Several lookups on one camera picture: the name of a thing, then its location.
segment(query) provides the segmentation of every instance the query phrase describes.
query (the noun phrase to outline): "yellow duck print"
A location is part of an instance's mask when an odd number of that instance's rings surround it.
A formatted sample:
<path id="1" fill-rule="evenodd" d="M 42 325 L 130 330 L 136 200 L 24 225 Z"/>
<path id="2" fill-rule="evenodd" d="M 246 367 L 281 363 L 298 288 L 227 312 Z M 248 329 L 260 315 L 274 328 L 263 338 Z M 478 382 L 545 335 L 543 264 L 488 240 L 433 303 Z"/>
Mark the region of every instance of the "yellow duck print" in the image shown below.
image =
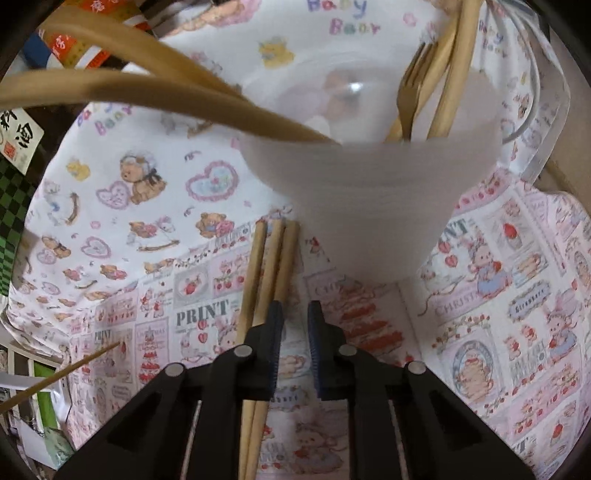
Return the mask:
<path id="1" fill-rule="evenodd" d="M 70 175 L 72 175 L 78 181 L 83 181 L 90 177 L 90 167 L 80 163 L 80 160 L 77 158 L 68 163 L 66 168 Z"/>
<path id="2" fill-rule="evenodd" d="M 296 54 L 287 48 L 287 40 L 282 37 L 273 37 L 266 42 L 259 43 L 259 52 L 268 69 L 289 65 L 296 57 Z"/>

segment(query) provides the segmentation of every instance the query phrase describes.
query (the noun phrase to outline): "cartoon print fabric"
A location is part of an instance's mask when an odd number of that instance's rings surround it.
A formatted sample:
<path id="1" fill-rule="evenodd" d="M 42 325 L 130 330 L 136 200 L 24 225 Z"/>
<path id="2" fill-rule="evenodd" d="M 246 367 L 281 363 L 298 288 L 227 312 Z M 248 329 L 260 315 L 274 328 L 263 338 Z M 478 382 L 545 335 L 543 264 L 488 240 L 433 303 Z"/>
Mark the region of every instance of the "cartoon print fabric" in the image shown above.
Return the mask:
<path id="1" fill-rule="evenodd" d="M 385 22 L 392 9 L 370 0 L 290 0 L 280 16 L 272 0 L 224 6 L 228 12 L 212 7 L 197 28 L 167 42 L 235 85 L 289 74 L 322 41 L 374 53 L 408 41 L 410 54 L 441 31 L 453 2 L 404 0 L 399 22 Z M 532 105 L 530 64 L 513 23 L 496 3 L 489 7 L 473 65 L 506 94 L 501 127 L 510 131 Z M 297 16 L 317 36 L 301 35 Z M 238 33 L 253 39 L 240 56 Z M 340 275 L 299 219 L 297 288 L 261 471 L 341 475 L 348 468 L 343 406 L 320 405 L 313 394 L 301 324 L 310 299 L 322 301 L 349 341 L 380 358 L 425 359 L 540 477 L 582 432 L 591 405 L 583 368 L 591 345 L 591 223 L 574 199 L 518 180 L 556 133 L 567 96 L 549 46 L 534 53 L 548 59 L 538 62 L 547 100 L 527 134 L 505 147 L 501 160 L 514 173 L 499 169 L 459 199 L 415 278 L 367 286 Z M 342 103 L 322 110 L 327 121 L 339 115 L 326 112 L 347 114 Z M 4 323 L 24 345 L 49 354 L 69 349 L 74 360 L 122 341 L 70 379 L 78 446 L 168 362 L 203 365 L 232 345 L 252 222 L 297 216 L 248 171 L 238 148 L 235 133 L 217 125 L 91 103 L 48 166 L 27 214 Z"/>

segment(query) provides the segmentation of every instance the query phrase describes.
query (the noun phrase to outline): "thin wooden skewer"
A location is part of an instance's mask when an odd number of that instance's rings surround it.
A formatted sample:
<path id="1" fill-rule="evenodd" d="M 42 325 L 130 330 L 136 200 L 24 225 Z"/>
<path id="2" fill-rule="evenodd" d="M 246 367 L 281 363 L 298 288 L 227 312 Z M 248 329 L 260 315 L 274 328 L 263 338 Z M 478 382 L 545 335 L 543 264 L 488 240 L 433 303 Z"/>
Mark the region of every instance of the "thin wooden skewer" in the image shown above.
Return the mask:
<path id="1" fill-rule="evenodd" d="M 452 129 L 472 64 L 481 5 L 482 0 L 462 1 L 449 73 L 427 138 L 447 137 Z"/>
<path id="2" fill-rule="evenodd" d="M 130 103 L 195 116 L 243 132 L 292 142 L 332 142 L 311 128 L 212 90 L 108 69 L 37 70 L 0 83 L 0 110 L 91 101 Z"/>
<path id="3" fill-rule="evenodd" d="M 261 286 L 259 288 L 259 298 L 256 304 L 253 326 L 262 325 L 267 318 L 269 304 L 273 298 L 275 290 L 275 278 L 279 266 L 281 254 L 281 240 L 283 238 L 283 221 L 273 220 L 271 238 L 269 239 L 269 250 L 265 259 L 265 271 L 262 275 Z M 246 466 L 248 462 L 248 450 L 251 439 L 252 419 L 255 414 L 255 402 L 245 400 L 242 403 L 242 425 L 240 430 L 240 453 L 238 457 L 238 479 L 243 480 L 246 475 Z"/>
<path id="4" fill-rule="evenodd" d="M 418 95 L 418 115 L 423 107 L 435 91 L 437 84 L 445 74 L 447 65 L 452 56 L 453 44 L 456 39 L 457 25 L 459 20 L 459 14 L 455 13 L 447 23 L 443 35 L 437 40 L 437 50 L 435 51 L 435 57 L 431 62 L 427 76 L 421 86 L 421 92 Z M 402 124 L 400 123 L 400 117 L 392 124 L 390 132 L 386 138 L 386 143 L 397 142 L 402 139 Z"/>
<path id="5" fill-rule="evenodd" d="M 43 390 L 45 387 L 48 387 L 51 384 L 54 384 L 58 380 L 62 379 L 66 375 L 71 374 L 74 370 L 82 367 L 82 365 L 86 365 L 87 363 L 91 362 L 95 358 L 100 357 L 103 353 L 112 350 L 116 346 L 118 346 L 120 342 L 112 343 L 100 350 L 96 351 L 95 353 L 84 357 L 82 360 L 77 361 L 75 364 L 68 365 L 65 367 L 64 370 L 60 370 L 59 372 L 54 373 L 52 376 L 44 378 L 40 382 L 36 383 L 32 387 L 27 388 L 26 390 L 19 392 L 18 394 L 14 395 L 14 397 L 9 398 L 5 402 L 0 404 L 0 415 L 7 412 L 14 406 L 18 405 L 20 402 L 27 400 L 28 398 L 32 397 L 34 394 L 38 393 L 39 391 Z"/>
<path id="6" fill-rule="evenodd" d="M 248 270 L 244 280 L 244 291 L 242 294 L 242 306 L 238 318 L 238 329 L 236 332 L 236 344 L 244 343 L 246 332 L 252 326 L 252 319 L 255 313 L 256 293 L 261 277 L 262 257 L 265 252 L 265 240 L 267 239 L 267 223 L 257 222 L 255 235 L 252 238 L 251 256 L 248 259 Z"/>
<path id="7" fill-rule="evenodd" d="M 279 265 L 279 273 L 277 274 L 277 282 L 275 283 L 274 297 L 274 300 L 279 300 L 283 305 L 286 304 L 289 295 L 291 274 L 293 272 L 299 233 L 300 226 L 297 222 L 287 222 L 287 227 L 285 228 L 285 234 L 283 236 L 281 263 Z M 248 461 L 246 464 L 245 480 L 255 480 L 268 412 L 269 402 L 256 402 L 254 417 L 252 419 L 250 444 L 248 446 Z"/>
<path id="8" fill-rule="evenodd" d="M 247 101 L 234 87 L 179 51 L 137 28 L 120 24 L 105 15 L 63 5 L 42 23 L 41 28 L 71 35 L 77 40 L 104 48 L 160 78 L 201 85 Z"/>

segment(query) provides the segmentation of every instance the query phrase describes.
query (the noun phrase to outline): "fork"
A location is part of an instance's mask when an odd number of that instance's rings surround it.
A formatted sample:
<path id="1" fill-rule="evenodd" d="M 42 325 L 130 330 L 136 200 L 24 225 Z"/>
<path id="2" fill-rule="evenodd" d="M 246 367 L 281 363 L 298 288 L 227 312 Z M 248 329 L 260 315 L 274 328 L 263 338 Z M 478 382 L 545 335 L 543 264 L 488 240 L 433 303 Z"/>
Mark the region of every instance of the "fork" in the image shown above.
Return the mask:
<path id="1" fill-rule="evenodd" d="M 400 81 L 396 104 L 398 106 L 398 117 L 402 125 L 403 140 L 410 141 L 414 116 L 418 108 L 419 94 L 436 50 L 437 43 L 428 45 L 421 43 Z"/>

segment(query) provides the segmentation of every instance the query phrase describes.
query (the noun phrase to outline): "green checkered fabric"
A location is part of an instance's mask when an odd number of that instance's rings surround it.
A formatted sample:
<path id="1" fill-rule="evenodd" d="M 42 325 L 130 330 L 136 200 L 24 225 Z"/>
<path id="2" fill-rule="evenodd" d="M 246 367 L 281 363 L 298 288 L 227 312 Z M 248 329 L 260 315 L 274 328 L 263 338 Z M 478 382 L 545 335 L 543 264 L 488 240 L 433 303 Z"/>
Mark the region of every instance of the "green checkered fabric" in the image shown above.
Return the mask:
<path id="1" fill-rule="evenodd" d="M 35 187 L 0 156 L 0 294 L 8 296 L 18 243 Z"/>

